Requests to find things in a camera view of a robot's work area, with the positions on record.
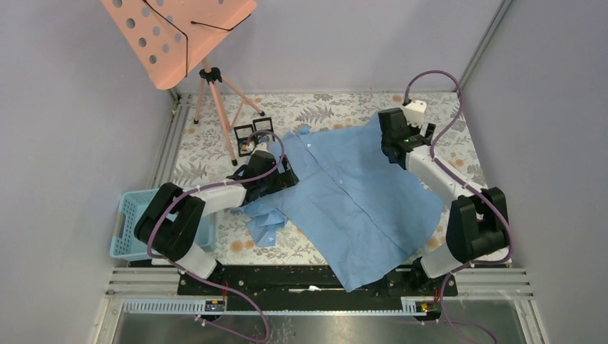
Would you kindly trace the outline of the light blue button shirt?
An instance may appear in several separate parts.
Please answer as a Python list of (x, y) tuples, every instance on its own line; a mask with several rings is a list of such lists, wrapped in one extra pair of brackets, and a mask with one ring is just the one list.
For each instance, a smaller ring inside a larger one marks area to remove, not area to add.
[(382, 153), (376, 116), (338, 130), (304, 127), (270, 150), (287, 156), (298, 183), (242, 207), (249, 233), (263, 247), (294, 224), (348, 292), (407, 261), (440, 222), (443, 200)]

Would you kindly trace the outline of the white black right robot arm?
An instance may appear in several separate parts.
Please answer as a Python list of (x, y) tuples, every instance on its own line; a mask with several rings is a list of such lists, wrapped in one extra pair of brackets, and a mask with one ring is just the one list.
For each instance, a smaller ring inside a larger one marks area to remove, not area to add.
[(510, 244), (504, 193), (468, 183), (455, 169), (431, 154), (434, 124), (423, 133), (407, 122), (406, 111), (394, 107), (378, 113), (381, 149), (390, 163), (413, 173), (450, 208), (446, 242), (416, 259), (412, 288), (429, 295), (440, 277)]

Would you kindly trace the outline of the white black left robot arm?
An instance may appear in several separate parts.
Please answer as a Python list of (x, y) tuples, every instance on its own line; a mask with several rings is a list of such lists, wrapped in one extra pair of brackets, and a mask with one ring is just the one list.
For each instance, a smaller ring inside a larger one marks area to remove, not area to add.
[(219, 183), (189, 190), (163, 184), (134, 227), (134, 237), (179, 269), (195, 276), (195, 285), (207, 295), (222, 287), (217, 260), (195, 243), (201, 220), (225, 209), (239, 208), (299, 182), (287, 158), (259, 150), (248, 163)]

